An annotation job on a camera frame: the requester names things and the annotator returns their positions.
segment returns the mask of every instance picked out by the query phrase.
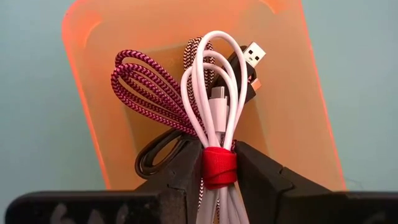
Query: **translucent orange plastic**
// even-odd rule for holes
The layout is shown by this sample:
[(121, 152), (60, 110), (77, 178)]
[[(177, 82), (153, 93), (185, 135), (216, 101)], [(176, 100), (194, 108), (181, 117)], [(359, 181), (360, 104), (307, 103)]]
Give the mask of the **translucent orange plastic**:
[[(138, 151), (168, 127), (124, 106), (110, 74), (123, 49), (140, 50), (175, 78), (190, 38), (211, 30), (267, 55), (262, 83), (236, 131), (264, 154), (333, 190), (345, 187), (299, 0), (77, 0), (62, 35), (108, 189), (133, 189)], [(231, 48), (213, 41), (229, 56)]]

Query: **black usb connector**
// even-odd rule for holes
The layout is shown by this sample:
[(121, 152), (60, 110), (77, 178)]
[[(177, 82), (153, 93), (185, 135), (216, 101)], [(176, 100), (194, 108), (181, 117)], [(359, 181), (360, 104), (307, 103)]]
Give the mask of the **black usb connector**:
[[(246, 94), (245, 100), (245, 103), (247, 103), (249, 100), (253, 99), (256, 96), (256, 90), (261, 86), (254, 67), (256, 67), (256, 65), (266, 55), (266, 53), (255, 42), (251, 43), (249, 46), (241, 46), (241, 50), (243, 51), (243, 55), (246, 60), (246, 66), (248, 68), (248, 92)], [(228, 57), (228, 62), (231, 64), (232, 69), (235, 73), (236, 83), (238, 84), (238, 94), (240, 94), (242, 77), (239, 74), (241, 73), (241, 66), (235, 52)], [(224, 79), (221, 77), (216, 77), (212, 84), (212, 87), (216, 86), (226, 87)], [(229, 96), (229, 91), (227, 87), (225, 88), (225, 95)]]

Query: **red cable tie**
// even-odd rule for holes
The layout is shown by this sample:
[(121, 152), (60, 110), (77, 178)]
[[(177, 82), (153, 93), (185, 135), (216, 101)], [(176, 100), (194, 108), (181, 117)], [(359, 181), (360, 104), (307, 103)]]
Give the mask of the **red cable tie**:
[(207, 189), (219, 189), (236, 182), (236, 154), (222, 147), (207, 147), (202, 157), (203, 181)]

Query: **wall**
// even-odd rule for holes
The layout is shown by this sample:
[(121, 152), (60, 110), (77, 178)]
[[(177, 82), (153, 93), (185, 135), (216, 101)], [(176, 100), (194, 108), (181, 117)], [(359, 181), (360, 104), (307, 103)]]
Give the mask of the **wall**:
[(1, 212), (34, 190), (104, 189), (61, 40), (72, 1), (0, 1)]
[(398, 1), (303, 0), (352, 190), (398, 190)]

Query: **plastic tray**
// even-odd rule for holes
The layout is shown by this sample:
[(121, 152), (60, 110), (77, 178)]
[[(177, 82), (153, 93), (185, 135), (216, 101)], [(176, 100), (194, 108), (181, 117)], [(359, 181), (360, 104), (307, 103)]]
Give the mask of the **plastic tray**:
[[(168, 127), (114, 95), (110, 74), (124, 49), (140, 50), (175, 78), (190, 38), (211, 30), (266, 52), (256, 67), (262, 87), (247, 104), (236, 138), (315, 182), (344, 188), (341, 166), (299, 0), (77, 0), (62, 36), (108, 189), (134, 189), (137, 152)], [(226, 57), (231, 49), (213, 41)]]

